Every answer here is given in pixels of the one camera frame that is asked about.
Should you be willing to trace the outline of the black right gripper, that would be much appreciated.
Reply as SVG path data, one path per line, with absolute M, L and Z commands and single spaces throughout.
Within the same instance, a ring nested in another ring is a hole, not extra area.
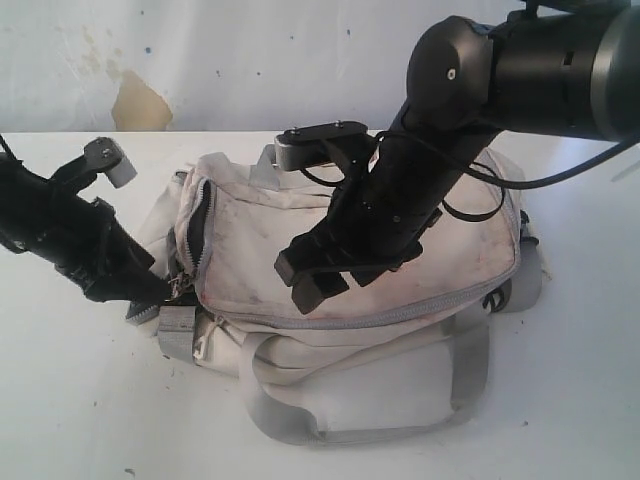
M 323 147 L 344 179 L 326 217 L 279 252 L 275 271 L 302 314 L 369 285 L 422 252 L 419 239 L 475 160 L 474 145 L 426 139 L 336 139 Z

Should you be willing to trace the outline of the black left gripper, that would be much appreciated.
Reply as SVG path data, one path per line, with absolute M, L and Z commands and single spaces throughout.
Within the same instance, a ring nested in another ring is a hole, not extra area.
M 1 245 L 52 263 L 91 301 L 167 300 L 168 281 L 151 271 L 154 257 L 122 228 L 113 207 L 78 195 L 98 174 L 87 168 L 84 154 L 49 178 L 3 154 Z

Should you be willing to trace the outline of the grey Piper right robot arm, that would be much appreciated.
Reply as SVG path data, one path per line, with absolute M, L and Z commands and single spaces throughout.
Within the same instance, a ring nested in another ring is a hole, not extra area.
M 286 171 L 332 163 L 325 217 L 282 250 L 275 268 L 309 313 L 421 254 L 420 237 L 480 152 L 513 131 L 602 140 L 596 167 L 639 141 L 639 8 L 628 1 L 529 1 L 487 26 L 461 16 L 418 40 L 406 98 L 370 135 L 339 121 L 290 129 L 275 143 Z

